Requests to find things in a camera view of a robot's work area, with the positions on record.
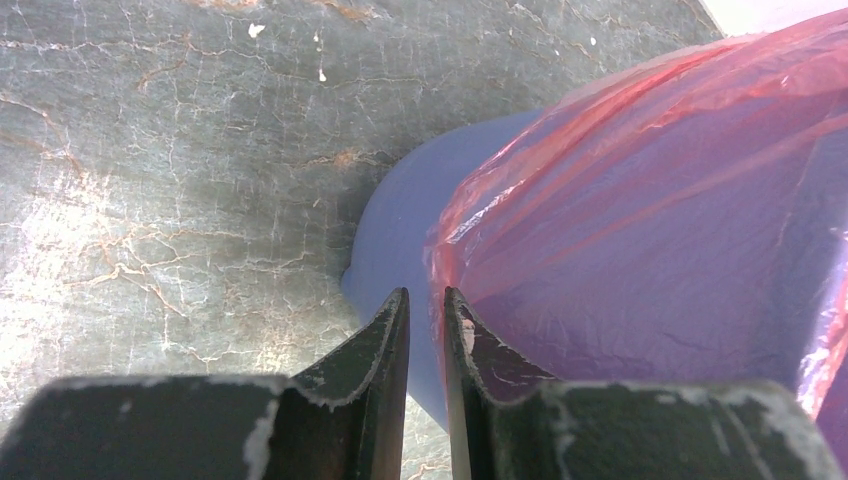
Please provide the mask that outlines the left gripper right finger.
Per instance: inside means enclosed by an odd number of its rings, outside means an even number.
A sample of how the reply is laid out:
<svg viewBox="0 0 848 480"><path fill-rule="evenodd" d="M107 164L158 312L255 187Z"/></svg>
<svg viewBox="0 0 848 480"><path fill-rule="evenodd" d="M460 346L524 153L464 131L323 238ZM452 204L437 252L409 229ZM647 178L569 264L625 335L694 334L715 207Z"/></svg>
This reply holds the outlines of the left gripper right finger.
<svg viewBox="0 0 848 480"><path fill-rule="evenodd" d="M444 293L457 479L840 479L817 426L770 381L561 381Z"/></svg>

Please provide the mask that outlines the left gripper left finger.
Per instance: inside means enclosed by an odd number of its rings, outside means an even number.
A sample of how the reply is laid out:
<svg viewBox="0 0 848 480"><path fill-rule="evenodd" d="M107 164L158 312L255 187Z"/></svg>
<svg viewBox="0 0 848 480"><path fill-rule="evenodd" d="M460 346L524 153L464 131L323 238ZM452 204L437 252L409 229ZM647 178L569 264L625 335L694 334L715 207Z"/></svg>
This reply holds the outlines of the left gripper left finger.
<svg viewBox="0 0 848 480"><path fill-rule="evenodd" d="M5 479L395 479L409 295L294 376L72 377L1 443Z"/></svg>

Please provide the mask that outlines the red translucent trash bag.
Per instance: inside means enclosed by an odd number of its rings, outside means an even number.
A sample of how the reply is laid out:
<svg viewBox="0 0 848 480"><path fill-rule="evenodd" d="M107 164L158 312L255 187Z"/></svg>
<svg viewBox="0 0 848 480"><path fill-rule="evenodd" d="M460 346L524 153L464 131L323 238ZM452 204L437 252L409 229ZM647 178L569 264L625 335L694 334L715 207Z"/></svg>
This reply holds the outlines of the red translucent trash bag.
<svg viewBox="0 0 848 480"><path fill-rule="evenodd" d="M847 13L566 95L425 244L504 342L574 380L780 383L847 460Z"/></svg>

